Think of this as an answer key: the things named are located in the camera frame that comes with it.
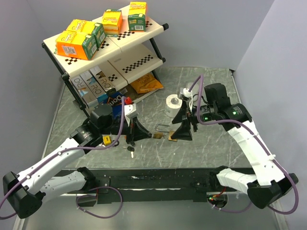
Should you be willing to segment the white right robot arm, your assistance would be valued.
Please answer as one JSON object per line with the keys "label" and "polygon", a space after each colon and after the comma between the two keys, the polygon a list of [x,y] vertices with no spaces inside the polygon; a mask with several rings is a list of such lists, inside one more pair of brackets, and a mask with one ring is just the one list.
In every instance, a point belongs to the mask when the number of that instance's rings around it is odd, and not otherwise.
{"label": "white right robot arm", "polygon": [[254,174],[243,174],[220,166],[211,172],[210,187],[215,191],[230,187],[248,195],[256,207],[269,207],[298,183],[297,176],[294,173],[286,174],[277,165],[275,156],[262,142],[246,107],[241,103],[231,104],[223,84],[210,84],[204,90],[207,103],[195,107],[191,90],[180,89],[178,97],[182,100],[182,106],[172,121],[180,126],[171,138],[191,141],[191,132],[197,131],[199,122],[222,125],[242,149]]}

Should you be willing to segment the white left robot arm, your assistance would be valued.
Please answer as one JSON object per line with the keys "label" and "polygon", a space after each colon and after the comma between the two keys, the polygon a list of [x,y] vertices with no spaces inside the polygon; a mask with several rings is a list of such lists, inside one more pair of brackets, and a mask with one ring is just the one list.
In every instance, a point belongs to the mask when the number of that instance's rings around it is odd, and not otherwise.
{"label": "white left robot arm", "polygon": [[26,170],[7,173],[2,179],[4,198],[15,214],[25,219],[57,196],[78,190],[91,192],[95,176],[88,168],[78,168],[62,177],[57,177],[57,173],[91,150],[114,146],[121,135],[126,137],[127,143],[151,138],[152,134],[138,121],[137,115],[134,103],[122,104],[120,118],[113,117],[111,105],[98,105],[51,154]]}

